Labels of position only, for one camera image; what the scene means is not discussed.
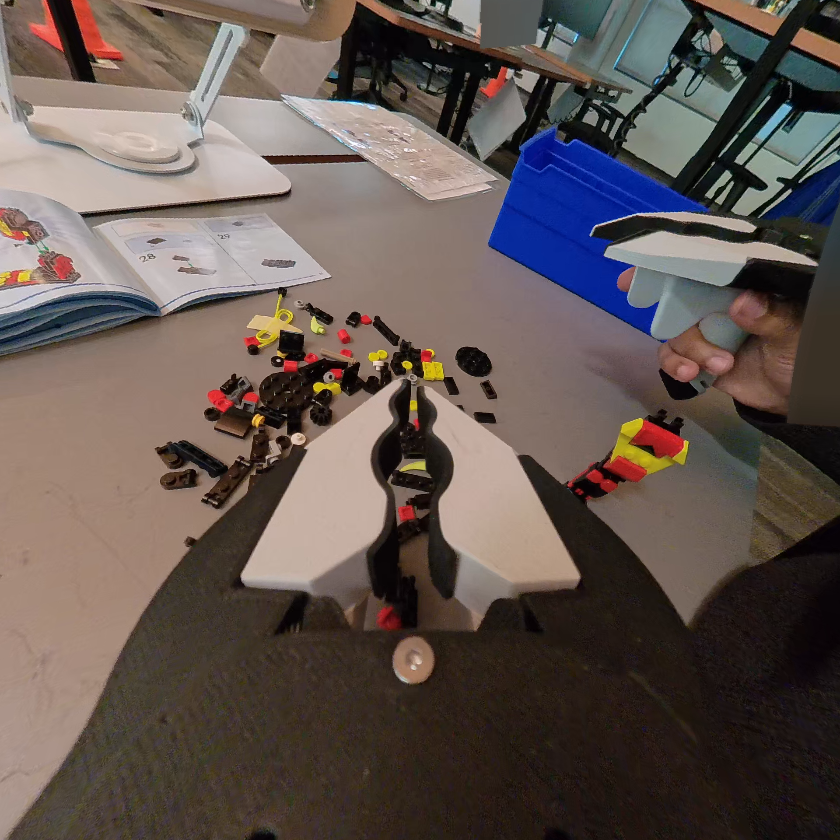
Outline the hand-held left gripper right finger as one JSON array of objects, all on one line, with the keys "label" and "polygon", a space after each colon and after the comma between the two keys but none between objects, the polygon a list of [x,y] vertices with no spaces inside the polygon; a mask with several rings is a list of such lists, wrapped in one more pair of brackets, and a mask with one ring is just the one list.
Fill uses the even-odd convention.
[{"label": "hand-held left gripper right finger", "polygon": [[491,605],[574,590],[581,573],[517,452],[434,390],[420,389],[429,509],[429,577],[446,629],[477,629]]}]

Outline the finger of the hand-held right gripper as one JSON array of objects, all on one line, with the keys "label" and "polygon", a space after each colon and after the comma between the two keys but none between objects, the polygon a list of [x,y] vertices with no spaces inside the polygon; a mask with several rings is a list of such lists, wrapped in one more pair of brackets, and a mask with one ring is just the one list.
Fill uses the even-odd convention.
[{"label": "finger of the hand-held right gripper", "polygon": [[637,213],[598,224],[591,237],[623,242],[654,233],[749,242],[760,237],[760,226],[748,219],[709,213]]},{"label": "finger of the hand-held right gripper", "polygon": [[751,260],[762,265],[817,267],[814,259],[777,245],[732,243],[667,232],[653,232],[613,243],[605,249],[605,257],[715,287],[733,284]]}]

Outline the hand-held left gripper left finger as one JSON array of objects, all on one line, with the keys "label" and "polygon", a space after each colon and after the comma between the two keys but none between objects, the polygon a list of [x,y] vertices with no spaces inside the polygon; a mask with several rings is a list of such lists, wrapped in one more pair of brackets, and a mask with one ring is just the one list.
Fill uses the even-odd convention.
[{"label": "hand-held left gripper left finger", "polygon": [[240,579],[250,589],[332,598],[362,629],[371,594],[397,570],[396,503],[403,383],[394,381],[301,453]]}]

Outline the pile of lego pieces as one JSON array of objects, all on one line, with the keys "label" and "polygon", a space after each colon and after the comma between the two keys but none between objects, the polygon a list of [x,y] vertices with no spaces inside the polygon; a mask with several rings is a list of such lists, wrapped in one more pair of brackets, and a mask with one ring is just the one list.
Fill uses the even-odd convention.
[{"label": "pile of lego pieces", "polygon": [[[216,480],[203,503],[221,508],[247,476],[257,483],[261,476],[283,463],[284,453],[295,461],[290,472],[299,464],[308,441],[301,431],[306,409],[310,410],[313,424],[329,426],[333,418],[330,402],[336,395],[360,391],[375,395],[392,382],[402,381],[401,459],[387,477],[395,499],[395,535],[400,555],[405,541],[428,531],[429,514],[417,517],[416,513],[419,508],[430,508],[435,488],[433,478],[417,474],[427,467],[426,435],[417,402],[410,401],[411,390],[415,384],[442,382],[447,393],[456,396],[459,389],[454,378],[445,375],[444,366],[433,351],[400,340],[380,318],[369,319],[354,311],[347,320],[349,325],[373,323],[381,336],[395,345],[393,357],[384,350],[371,354],[376,374],[363,380],[359,362],[349,350],[306,355],[303,335],[291,324],[291,311],[279,307],[276,315],[276,326],[267,329],[269,336],[280,342],[279,354],[271,361],[276,372],[256,390],[247,378],[232,374],[221,388],[208,394],[211,405],[206,415],[217,420],[217,430],[238,438],[253,434],[249,457],[239,456],[232,465],[226,465],[189,441],[169,442],[155,449],[168,469],[161,486],[167,490],[194,487],[199,468]],[[377,626],[384,629],[417,626],[415,578],[401,571],[399,556],[397,570],[399,575],[390,577],[381,596],[373,593],[387,604],[376,620]]]}]

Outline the red yellow lego snake model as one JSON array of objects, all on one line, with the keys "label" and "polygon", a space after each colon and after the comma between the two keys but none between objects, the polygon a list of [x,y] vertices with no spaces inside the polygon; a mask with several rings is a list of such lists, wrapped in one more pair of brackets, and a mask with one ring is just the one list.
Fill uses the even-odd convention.
[{"label": "red yellow lego snake model", "polygon": [[670,421],[665,409],[621,426],[615,445],[566,483],[583,503],[604,498],[623,483],[636,484],[668,467],[686,463],[689,441],[682,437],[684,420]]}]

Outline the person's right forearm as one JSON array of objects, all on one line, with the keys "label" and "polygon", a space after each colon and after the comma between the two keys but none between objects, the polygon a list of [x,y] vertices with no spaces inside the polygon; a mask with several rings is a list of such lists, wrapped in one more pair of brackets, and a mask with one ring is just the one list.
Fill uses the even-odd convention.
[{"label": "person's right forearm", "polygon": [[781,441],[814,466],[838,462],[839,428],[789,423],[787,416],[760,411],[732,400],[742,420]]}]

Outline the person's right hand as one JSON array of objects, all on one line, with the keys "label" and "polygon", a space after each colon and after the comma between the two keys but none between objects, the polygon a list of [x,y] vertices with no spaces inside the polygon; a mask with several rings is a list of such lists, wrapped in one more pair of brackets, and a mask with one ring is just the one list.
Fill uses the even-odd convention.
[{"label": "person's right hand", "polygon": [[697,326],[658,348],[658,368],[678,382],[714,376],[713,386],[756,411],[785,416],[789,410],[804,304],[744,290],[728,315],[748,338],[736,353],[708,341]]}]

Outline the blue cloth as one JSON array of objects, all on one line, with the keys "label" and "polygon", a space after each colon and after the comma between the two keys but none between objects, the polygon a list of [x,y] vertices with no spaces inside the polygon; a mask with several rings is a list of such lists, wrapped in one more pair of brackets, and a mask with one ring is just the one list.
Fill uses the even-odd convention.
[{"label": "blue cloth", "polygon": [[839,161],[808,175],[774,206],[752,212],[755,217],[778,220],[784,217],[831,226],[839,204]]}]

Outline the blue plastic bin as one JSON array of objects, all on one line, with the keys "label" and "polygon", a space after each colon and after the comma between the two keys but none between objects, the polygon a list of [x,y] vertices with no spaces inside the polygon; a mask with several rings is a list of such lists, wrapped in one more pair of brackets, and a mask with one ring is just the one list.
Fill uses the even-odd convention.
[{"label": "blue plastic bin", "polygon": [[616,279],[626,264],[604,257],[599,224],[634,214],[691,212],[704,206],[555,129],[520,148],[489,246],[643,333],[654,308],[633,308]]}]

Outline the black framed wooden desk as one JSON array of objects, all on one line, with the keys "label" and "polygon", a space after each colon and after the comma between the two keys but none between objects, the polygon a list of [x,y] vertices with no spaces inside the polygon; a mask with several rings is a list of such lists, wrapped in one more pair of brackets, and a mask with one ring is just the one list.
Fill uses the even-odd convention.
[{"label": "black framed wooden desk", "polygon": [[807,27],[824,2],[797,2],[784,17],[743,2],[684,2],[706,18],[752,66],[674,188],[702,198],[758,131],[787,101],[786,82],[816,96],[838,93],[839,44]]},{"label": "black framed wooden desk", "polygon": [[452,70],[436,131],[454,143],[458,143],[465,132],[469,111],[480,83],[486,77],[493,77],[503,67],[526,70],[538,75],[526,105],[526,121],[509,142],[510,147],[516,151],[538,131],[557,85],[571,85],[572,91],[582,95],[584,100],[614,101],[630,92],[629,87],[610,76],[574,66],[540,47],[482,47],[478,38],[473,35],[462,35],[449,27],[427,23],[424,18],[405,14],[384,2],[360,1],[355,4],[350,26],[341,40],[338,82],[334,95],[339,100],[349,100],[353,94],[360,24],[364,21],[362,9],[366,10],[368,17],[376,18],[390,28],[409,33],[415,39],[435,40],[451,47],[447,54],[423,49],[422,60]]}]

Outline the white hanging paper sheet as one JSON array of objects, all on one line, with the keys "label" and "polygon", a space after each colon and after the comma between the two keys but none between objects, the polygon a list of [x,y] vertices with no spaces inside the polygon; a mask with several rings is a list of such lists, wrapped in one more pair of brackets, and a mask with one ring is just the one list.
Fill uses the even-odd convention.
[{"label": "white hanging paper sheet", "polygon": [[466,131],[481,161],[508,141],[526,120],[518,86],[509,78],[468,120]]}]

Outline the open instruction booklet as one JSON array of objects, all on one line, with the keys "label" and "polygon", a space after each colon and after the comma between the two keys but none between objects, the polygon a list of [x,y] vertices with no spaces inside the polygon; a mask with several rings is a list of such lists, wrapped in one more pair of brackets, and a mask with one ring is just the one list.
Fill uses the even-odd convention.
[{"label": "open instruction booklet", "polygon": [[90,227],[53,199],[1,191],[2,356],[328,278],[264,213]]}]

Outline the clear plastic bags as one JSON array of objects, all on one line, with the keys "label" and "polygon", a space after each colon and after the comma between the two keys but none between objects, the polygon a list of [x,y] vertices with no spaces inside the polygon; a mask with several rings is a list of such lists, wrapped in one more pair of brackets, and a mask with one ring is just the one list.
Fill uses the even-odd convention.
[{"label": "clear plastic bags", "polygon": [[310,123],[429,202],[484,193],[497,177],[400,113],[357,101],[282,96]]}]

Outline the white stand base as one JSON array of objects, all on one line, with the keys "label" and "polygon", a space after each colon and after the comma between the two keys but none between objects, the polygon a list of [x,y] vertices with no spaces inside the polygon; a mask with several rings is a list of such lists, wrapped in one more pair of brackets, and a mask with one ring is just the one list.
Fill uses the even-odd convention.
[{"label": "white stand base", "polygon": [[252,29],[315,43],[340,38],[355,2],[157,2],[219,28],[178,112],[33,107],[14,93],[1,30],[2,190],[38,194],[78,214],[289,193],[289,180],[209,119]]}]

